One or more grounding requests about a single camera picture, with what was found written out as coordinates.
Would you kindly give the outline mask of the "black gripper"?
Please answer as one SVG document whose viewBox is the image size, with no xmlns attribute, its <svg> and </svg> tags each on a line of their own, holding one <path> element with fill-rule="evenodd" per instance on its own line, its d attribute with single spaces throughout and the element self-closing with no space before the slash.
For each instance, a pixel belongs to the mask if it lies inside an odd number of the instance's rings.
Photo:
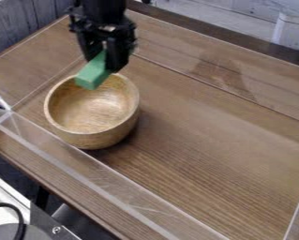
<svg viewBox="0 0 299 240">
<path fill-rule="evenodd" d="M 76 34 L 86 61 L 103 51 L 105 69 L 117 72 L 129 62 L 136 47 L 135 23 L 125 16 L 127 0 L 72 0 L 69 30 Z"/>
</svg>

